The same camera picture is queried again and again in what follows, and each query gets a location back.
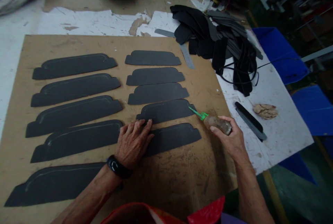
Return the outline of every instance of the wristwatch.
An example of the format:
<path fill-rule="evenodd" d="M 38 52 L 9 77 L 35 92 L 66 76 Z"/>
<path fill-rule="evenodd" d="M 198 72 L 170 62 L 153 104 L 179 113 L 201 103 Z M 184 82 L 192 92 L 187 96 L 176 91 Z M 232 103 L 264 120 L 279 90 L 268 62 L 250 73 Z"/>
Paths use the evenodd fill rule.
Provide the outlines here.
<path fill-rule="evenodd" d="M 121 163 L 114 157 L 114 155 L 111 155 L 106 163 L 108 164 L 109 168 L 120 178 L 128 179 L 131 177 L 133 171 L 125 168 Z"/>

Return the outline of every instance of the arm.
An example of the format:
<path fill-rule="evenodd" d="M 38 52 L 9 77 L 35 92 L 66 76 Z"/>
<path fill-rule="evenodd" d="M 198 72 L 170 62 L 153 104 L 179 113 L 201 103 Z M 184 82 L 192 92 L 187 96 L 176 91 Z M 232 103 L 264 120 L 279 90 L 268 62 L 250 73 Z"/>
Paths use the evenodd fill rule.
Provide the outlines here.
<path fill-rule="evenodd" d="M 120 129 L 115 157 L 123 166 L 134 169 L 146 152 L 153 134 L 152 120 L 137 120 Z M 91 183 L 52 223 L 90 223 L 122 182 L 105 164 Z"/>
<path fill-rule="evenodd" d="M 230 122 L 232 126 L 230 135 L 223 134 L 222 131 L 213 126 L 210 129 L 221 140 L 235 162 L 239 190 L 239 212 L 242 219 L 250 224 L 274 223 L 245 149 L 243 132 L 233 118 L 225 116 L 220 118 Z"/>

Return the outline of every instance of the blue plastic bin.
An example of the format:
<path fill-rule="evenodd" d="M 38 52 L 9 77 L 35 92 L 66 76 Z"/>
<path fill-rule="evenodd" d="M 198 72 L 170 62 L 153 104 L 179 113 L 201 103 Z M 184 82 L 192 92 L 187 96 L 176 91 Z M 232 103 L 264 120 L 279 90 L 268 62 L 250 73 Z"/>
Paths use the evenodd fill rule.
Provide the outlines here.
<path fill-rule="evenodd" d="M 309 73 L 309 69 L 277 28 L 261 27 L 252 30 L 271 62 L 284 58 L 298 59 L 273 63 L 284 84 L 297 82 Z"/>

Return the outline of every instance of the hand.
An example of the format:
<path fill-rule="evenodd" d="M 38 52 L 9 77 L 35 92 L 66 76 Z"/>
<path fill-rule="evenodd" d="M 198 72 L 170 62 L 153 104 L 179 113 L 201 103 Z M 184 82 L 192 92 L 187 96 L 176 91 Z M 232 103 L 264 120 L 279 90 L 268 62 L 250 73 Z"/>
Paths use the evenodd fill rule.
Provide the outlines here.
<path fill-rule="evenodd" d="M 114 156 L 127 169 L 133 169 L 146 152 L 147 146 L 154 137 L 148 135 L 153 121 L 148 120 L 147 125 L 142 128 L 145 120 L 136 120 L 120 128 L 118 145 Z"/>
<path fill-rule="evenodd" d="M 243 132 L 238 127 L 235 119 L 226 116 L 219 116 L 219 118 L 230 122 L 232 127 L 231 133 L 225 135 L 221 130 L 214 126 L 211 126 L 210 130 L 220 139 L 221 143 L 235 162 L 250 161 L 244 144 Z"/>

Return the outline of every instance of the glue bottle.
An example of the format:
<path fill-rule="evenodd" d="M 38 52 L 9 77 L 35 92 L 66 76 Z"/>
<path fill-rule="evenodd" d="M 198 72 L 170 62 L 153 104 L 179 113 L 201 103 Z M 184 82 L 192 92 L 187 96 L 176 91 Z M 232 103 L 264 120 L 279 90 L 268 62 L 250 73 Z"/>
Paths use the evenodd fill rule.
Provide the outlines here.
<path fill-rule="evenodd" d="M 231 132 L 231 125 L 228 121 L 220 119 L 216 116 L 210 116 L 205 112 L 201 112 L 199 114 L 197 111 L 192 109 L 189 106 L 190 110 L 192 110 L 194 113 L 196 113 L 199 117 L 200 120 L 202 120 L 206 126 L 207 129 L 210 129 L 210 126 L 217 127 L 219 130 L 221 130 L 224 134 L 229 135 Z"/>

